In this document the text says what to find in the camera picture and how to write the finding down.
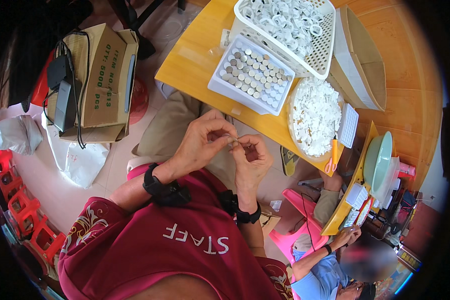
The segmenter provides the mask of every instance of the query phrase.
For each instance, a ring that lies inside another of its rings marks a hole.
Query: orange scissors
[[[329,173],[330,170],[335,172],[335,170],[337,170],[337,164],[338,164],[338,141],[337,141],[337,132],[335,131],[335,136],[333,137],[331,147],[331,157],[328,163],[325,165],[325,173]]]
[[[325,165],[325,173],[330,173],[330,171],[335,172],[337,170],[337,165],[333,163],[333,159],[330,157],[330,160]]]

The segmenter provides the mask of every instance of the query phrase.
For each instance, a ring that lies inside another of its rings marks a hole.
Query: plastic bag
[[[29,115],[0,121],[0,150],[10,149],[18,154],[32,155],[42,141],[42,133]]]
[[[84,189],[89,188],[105,165],[110,144],[88,143],[85,149],[81,149],[77,143],[60,140],[59,130],[53,125],[47,125],[44,114],[42,114],[42,126],[47,132],[48,142],[58,169],[78,186]]]

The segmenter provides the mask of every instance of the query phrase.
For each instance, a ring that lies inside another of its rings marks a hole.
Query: open cardboard box
[[[261,230],[263,231],[263,239],[265,239],[272,229],[275,228],[275,225],[277,225],[278,221],[280,221],[281,217],[276,215],[276,211],[270,207],[270,205],[258,203],[261,208],[261,215],[260,215],[260,225]]]
[[[129,74],[129,68],[134,55],[135,69],[138,38],[131,29],[114,32],[105,23],[83,31],[90,37],[90,74],[81,104],[82,140],[85,144],[117,142],[129,134],[135,76],[134,72]],[[72,53],[75,77],[84,83],[87,76],[87,37],[71,34],[64,38],[64,42]],[[129,76],[131,84],[127,89]],[[55,114],[56,101],[56,94],[48,99],[47,114],[51,120]],[[77,142],[77,127],[61,133],[60,139]]]
[[[377,46],[348,5],[337,9],[336,18],[327,82],[353,108],[384,111],[385,65]]]

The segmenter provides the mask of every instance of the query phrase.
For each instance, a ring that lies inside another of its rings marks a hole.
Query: red t-shirt
[[[133,169],[128,179],[143,174]],[[70,299],[123,299],[167,276],[208,282],[220,299],[293,299],[285,265],[254,257],[217,199],[225,186],[205,169],[178,180],[192,201],[153,203],[129,214],[91,197],[60,252],[58,276]]]

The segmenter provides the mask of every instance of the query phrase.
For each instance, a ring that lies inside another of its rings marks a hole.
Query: light green plastic basin
[[[373,138],[365,155],[363,179],[370,184],[372,193],[377,192],[384,183],[391,157],[392,134],[387,131],[384,135]]]

